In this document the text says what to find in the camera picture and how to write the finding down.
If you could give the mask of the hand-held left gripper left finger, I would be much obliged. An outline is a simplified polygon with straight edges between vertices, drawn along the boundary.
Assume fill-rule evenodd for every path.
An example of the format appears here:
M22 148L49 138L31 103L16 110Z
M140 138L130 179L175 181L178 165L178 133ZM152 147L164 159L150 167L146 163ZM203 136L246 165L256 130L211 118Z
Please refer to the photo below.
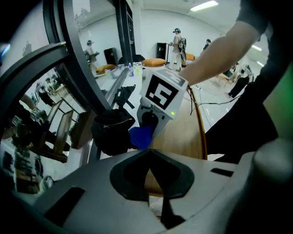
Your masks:
M125 199L111 185L110 171L138 155L131 151L82 166L38 197L34 208L45 215L72 187L84 193L62 227L77 234L158 234L165 226L147 202Z

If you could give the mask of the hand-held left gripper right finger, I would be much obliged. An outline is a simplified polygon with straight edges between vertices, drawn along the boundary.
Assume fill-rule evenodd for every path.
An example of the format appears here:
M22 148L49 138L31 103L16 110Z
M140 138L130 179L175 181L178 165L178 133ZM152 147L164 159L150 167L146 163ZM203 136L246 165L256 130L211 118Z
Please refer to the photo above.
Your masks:
M151 231L156 234L239 234L232 230L233 210L243 190L243 161L237 165L200 160L150 150L156 157L185 165L194 181L182 197L164 198L161 220L168 226Z

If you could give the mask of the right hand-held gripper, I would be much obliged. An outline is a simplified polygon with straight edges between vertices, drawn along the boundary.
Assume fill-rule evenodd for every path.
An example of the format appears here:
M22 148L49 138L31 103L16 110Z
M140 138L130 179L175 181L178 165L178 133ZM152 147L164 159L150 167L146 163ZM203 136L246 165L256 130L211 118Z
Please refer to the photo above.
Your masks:
M148 68L142 72L137 118L140 127L152 126L154 138L179 112L188 82L167 68Z

